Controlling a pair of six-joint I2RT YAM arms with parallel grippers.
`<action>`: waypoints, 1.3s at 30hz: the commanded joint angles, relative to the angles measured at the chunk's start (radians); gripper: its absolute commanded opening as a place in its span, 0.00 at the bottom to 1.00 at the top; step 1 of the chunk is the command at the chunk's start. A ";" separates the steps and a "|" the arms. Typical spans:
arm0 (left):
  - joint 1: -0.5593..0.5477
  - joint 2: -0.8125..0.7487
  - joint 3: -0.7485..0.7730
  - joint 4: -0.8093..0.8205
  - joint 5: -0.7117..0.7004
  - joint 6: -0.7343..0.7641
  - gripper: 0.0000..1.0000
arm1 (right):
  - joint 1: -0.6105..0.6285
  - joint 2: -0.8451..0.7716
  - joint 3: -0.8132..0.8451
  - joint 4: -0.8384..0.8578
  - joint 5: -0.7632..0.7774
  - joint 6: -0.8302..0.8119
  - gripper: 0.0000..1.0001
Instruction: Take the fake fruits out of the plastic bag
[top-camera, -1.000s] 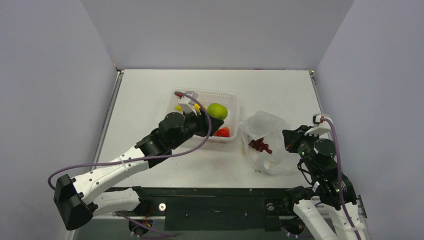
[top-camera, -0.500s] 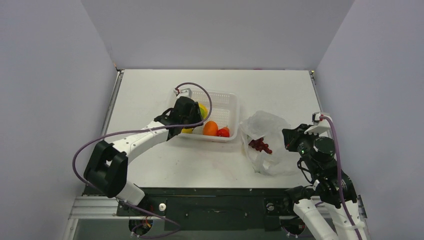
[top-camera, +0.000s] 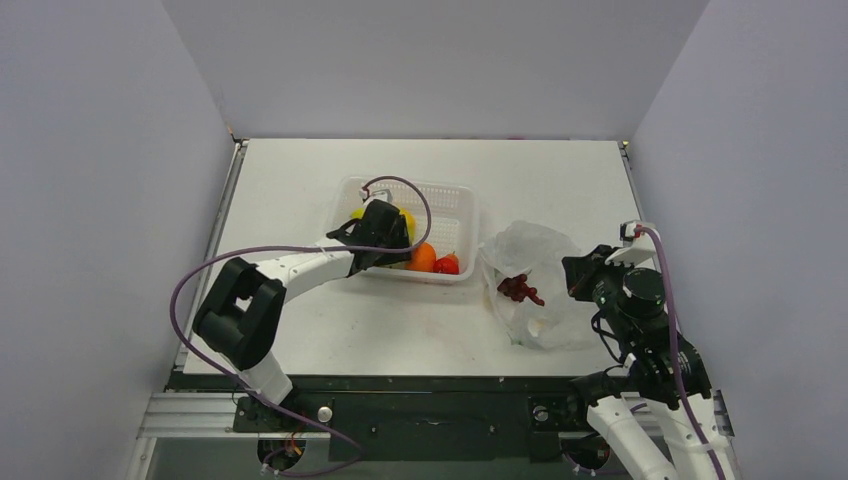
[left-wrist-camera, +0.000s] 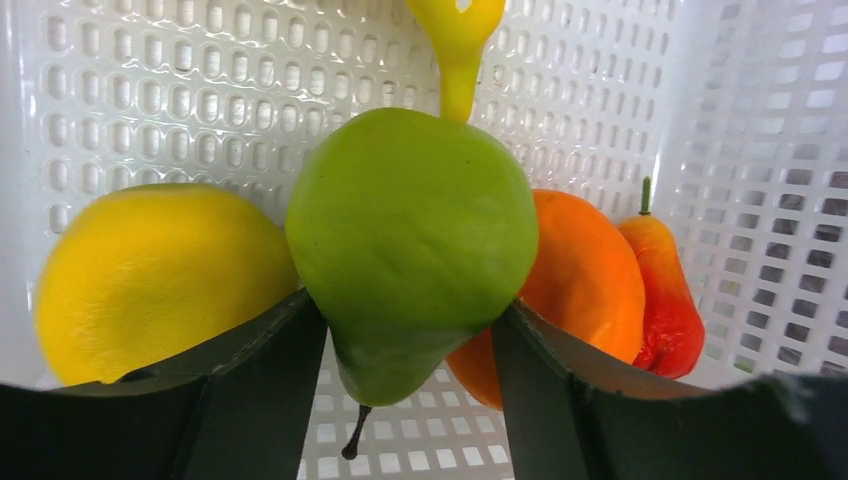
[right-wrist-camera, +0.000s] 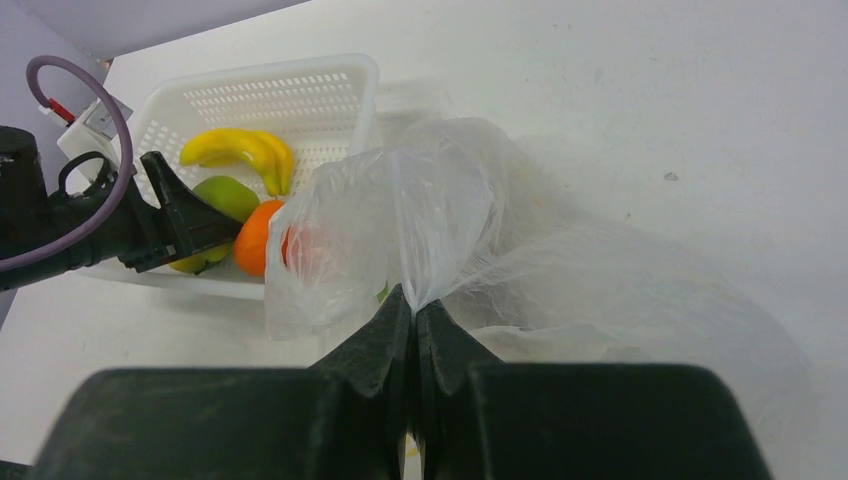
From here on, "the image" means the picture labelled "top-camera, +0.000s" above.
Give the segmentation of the yellow fake banana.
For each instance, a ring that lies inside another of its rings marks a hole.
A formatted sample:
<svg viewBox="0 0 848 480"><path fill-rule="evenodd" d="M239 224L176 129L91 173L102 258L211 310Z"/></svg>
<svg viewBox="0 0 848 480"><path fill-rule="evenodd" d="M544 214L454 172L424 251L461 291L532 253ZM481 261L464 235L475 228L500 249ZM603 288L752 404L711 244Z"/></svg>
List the yellow fake banana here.
<svg viewBox="0 0 848 480"><path fill-rule="evenodd" d="M414 244L415 240L416 240L416 227L417 227L416 219L415 219L415 217L412 213L410 213L408 210L406 210L402 207L399 207L399 212L404 217L410 243ZM364 216L364 213L365 213L364 207L357 208L356 210L354 210L351 213L350 218L351 219L362 219L363 216Z"/></svg>

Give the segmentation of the orange fake fruit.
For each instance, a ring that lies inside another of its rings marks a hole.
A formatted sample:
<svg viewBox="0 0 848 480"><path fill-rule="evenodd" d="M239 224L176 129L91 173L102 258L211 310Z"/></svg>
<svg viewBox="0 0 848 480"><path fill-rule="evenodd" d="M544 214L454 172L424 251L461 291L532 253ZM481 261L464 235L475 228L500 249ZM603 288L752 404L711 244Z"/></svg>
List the orange fake fruit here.
<svg viewBox="0 0 848 480"><path fill-rule="evenodd" d="M412 252L411 259L406 263L405 268L409 271L432 273L437 259L435 248L423 242Z"/></svg>

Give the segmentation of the red fake fruit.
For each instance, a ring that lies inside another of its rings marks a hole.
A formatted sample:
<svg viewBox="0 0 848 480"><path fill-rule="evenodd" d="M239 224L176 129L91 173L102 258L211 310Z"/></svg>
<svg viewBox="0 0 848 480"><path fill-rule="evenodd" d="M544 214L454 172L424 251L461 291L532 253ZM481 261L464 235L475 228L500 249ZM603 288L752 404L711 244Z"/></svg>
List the red fake fruit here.
<svg viewBox="0 0 848 480"><path fill-rule="evenodd" d="M458 275L460 273L460 261L455 254L448 254L438 258L432 271L436 274Z"/></svg>

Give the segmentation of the clear plastic bag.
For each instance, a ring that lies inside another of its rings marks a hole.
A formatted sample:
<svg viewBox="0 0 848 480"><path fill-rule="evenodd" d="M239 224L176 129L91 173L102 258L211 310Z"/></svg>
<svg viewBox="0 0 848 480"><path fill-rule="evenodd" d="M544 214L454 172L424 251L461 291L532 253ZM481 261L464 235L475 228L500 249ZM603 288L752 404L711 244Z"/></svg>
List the clear plastic bag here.
<svg viewBox="0 0 848 480"><path fill-rule="evenodd" d="M512 344L563 351L597 344L589 324L594 307L568 295L561 264L580 254L567 235L523 220L481 244L478 264L491 310Z"/></svg>

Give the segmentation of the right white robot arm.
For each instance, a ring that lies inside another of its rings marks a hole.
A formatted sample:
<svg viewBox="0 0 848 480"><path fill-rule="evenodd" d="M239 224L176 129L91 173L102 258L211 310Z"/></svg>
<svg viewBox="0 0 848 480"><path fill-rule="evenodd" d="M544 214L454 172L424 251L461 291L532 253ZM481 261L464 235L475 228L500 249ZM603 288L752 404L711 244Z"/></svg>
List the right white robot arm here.
<svg viewBox="0 0 848 480"><path fill-rule="evenodd" d="M627 376L597 372L571 381L566 418L590 427L634 479L732 479L731 445L697 350L679 333L662 274L618 261L600 245L562 260L566 290L596 306Z"/></svg>

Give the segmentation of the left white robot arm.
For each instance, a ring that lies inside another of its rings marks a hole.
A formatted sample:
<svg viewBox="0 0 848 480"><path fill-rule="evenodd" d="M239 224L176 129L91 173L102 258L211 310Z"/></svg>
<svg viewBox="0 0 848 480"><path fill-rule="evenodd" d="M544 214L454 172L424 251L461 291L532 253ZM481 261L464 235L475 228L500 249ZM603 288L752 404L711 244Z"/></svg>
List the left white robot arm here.
<svg viewBox="0 0 848 480"><path fill-rule="evenodd" d="M376 199L361 218L326 234L309 252L251 263L237 256L221 267L202 301L193 333L223 356L247 387L263 396L259 416L272 429L298 416L294 389L272 353L286 302L329 281L409 260L411 237L399 208Z"/></svg>

